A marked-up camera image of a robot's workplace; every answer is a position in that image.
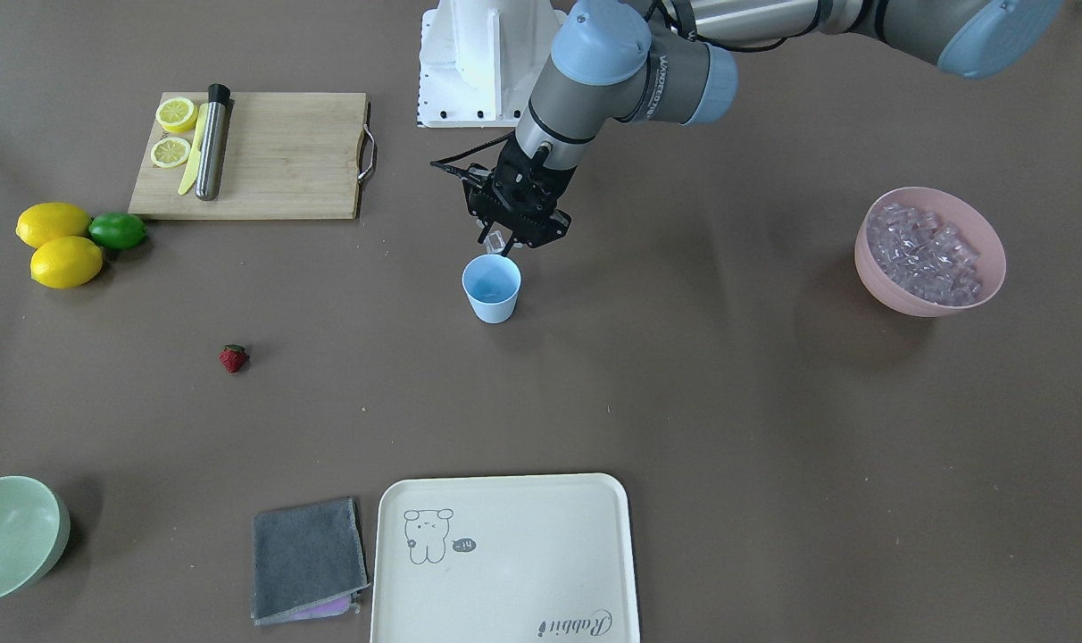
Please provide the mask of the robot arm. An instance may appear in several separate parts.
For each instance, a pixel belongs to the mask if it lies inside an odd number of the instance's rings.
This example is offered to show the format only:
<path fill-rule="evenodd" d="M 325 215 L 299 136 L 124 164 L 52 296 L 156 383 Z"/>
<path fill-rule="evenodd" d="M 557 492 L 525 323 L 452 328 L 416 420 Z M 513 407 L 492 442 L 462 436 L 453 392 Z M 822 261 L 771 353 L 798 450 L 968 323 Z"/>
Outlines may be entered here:
<path fill-rule="evenodd" d="M 806 34 L 861 34 L 942 73 L 985 79 L 1047 30 L 1058 1 L 578 1 L 491 168 L 454 170 L 479 242 L 501 255 L 564 238 L 558 200 L 607 121 L 695 126 L 736 97 L 733 54 Z"/>

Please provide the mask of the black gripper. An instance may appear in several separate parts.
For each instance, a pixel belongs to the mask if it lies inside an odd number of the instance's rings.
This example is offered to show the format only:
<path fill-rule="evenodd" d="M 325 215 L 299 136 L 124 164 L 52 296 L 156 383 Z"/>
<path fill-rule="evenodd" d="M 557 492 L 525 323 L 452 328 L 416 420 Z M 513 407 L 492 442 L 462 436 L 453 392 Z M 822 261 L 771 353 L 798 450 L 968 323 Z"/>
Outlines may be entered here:
<path fill-rule="evenodd" d="M 575 170 L 547 168 L 545 147 L 539 147 L 529 157 L 515 134 L 504 139 L 492 170 L 476 163 L 469 166 L 466 204 L 469 213 L 480 222 L 480 244 L 487 240 L 494 225 L 510 231 L 509 239 L 502 244 L 502 255 L 509 255 L 514 248 L 540 247 L 567 235 L 572 216 L 558 208 L 558 200 L 569 187 Z"/>

